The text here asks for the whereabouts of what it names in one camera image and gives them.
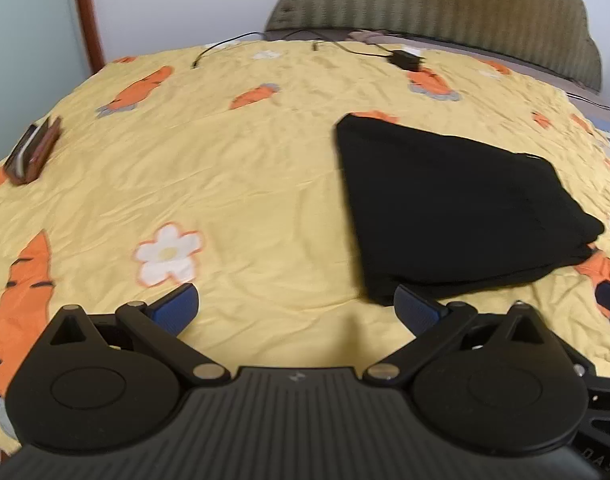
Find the black pants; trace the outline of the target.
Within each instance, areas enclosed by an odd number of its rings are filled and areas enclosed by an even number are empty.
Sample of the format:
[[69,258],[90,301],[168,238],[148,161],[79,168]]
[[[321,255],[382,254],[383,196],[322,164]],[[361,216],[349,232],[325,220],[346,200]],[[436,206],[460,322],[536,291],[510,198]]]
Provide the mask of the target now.
[[592,254],[603,223],[532,154],[344,116],[335,147],[363,290],[444,299],[540,280]]

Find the yellow carrot print bedsheet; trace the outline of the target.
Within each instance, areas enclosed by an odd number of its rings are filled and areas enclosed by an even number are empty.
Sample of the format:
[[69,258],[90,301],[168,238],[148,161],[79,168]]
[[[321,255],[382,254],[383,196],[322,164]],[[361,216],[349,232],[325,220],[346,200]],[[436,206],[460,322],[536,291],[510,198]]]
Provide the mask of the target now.
[[360,292],[334,148],[345,115],[549,160],[602,221],[610,144],[566,93],[471,55],[424,52],[419,75],[362,44],[252,41],[120,58],[55,107],[40,178],[0,173],[0,318],[65,304],[111,312],[197,286],[183,340],[229,368],[363,370],[411,336]]

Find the brown mattress edge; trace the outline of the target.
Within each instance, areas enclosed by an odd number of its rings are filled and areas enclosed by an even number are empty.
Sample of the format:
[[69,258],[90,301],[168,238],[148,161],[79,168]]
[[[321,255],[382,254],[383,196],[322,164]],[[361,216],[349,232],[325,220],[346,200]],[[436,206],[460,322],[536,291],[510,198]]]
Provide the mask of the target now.
[[591,113],[598,113],[610,118],[610,101],[600,95],[599,91],[589,89],[580,82],[563,78],[555,75],[551,70],[529,64],[510,56],[488,52],[471,47],[448,44],[448,42],[412,37],[406,38],[401,35],[386,34],[386,32],[374,32],[373,30],[358,29],[282,29],[267,32],[271,40],[287,39],[314,39],[316,36],[326,36],[332,40],[351,40],[363,42],[364,44],[379,44],[382,47],[393,47],[394,44],[401,44],[403,47],[410,47],[418,51],[439,50],[456,54],[471,55],[481,61],[494,62],[506,66],[508,70],[513,70],[519,74],[532,76],[547,84],[552,84],[556,88],[564,90],[570,99],[575,103],[582,103],[583,107],[588,107]]

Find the brown wallet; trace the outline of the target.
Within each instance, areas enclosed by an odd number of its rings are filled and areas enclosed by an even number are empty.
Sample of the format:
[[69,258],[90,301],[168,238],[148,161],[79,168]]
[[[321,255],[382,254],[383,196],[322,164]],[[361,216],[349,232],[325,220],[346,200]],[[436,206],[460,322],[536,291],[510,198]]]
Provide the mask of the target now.
[[40,177],[62,133],[62,118],[47,117],[31,124],[4,163],[4,173],[13,185],[27,185]]

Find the black power adapter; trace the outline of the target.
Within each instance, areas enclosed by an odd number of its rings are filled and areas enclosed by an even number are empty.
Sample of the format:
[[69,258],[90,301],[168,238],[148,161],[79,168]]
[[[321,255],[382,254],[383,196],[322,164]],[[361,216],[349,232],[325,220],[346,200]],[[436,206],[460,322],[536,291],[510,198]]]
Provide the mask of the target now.
[[405,50],[394,50],[386,56],[386,61],[406,72],[419,72],[423,58]]

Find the white charger plug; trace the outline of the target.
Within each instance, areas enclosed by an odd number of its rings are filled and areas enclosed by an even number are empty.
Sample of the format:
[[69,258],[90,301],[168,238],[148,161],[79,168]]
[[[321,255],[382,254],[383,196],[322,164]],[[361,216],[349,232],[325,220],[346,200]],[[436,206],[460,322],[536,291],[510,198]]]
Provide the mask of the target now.
[[407,52],[410,55],[417,56],[418,58],[424,57],[424,50],[420,49],[420,48],[406,46],[406,47],[402,47],[401,50]]

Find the olive padded headboard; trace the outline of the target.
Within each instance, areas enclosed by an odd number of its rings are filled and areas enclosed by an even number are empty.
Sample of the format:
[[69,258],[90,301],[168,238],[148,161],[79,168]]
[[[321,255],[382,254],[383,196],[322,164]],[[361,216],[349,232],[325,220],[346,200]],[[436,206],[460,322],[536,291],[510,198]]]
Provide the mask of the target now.
[[266,27],[399,32],[503,54],[602,88],[582,0],[279,0]]

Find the brown wooden door frame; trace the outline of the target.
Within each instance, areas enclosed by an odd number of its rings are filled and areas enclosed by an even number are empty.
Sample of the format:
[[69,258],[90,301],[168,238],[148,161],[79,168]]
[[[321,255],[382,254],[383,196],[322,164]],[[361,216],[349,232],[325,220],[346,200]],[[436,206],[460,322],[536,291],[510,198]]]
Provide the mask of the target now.
[[104,68],[104,51],[102,51],[97,27],[94,0],[75,0],[78,8],[83,44],[90,70],[93,74]]

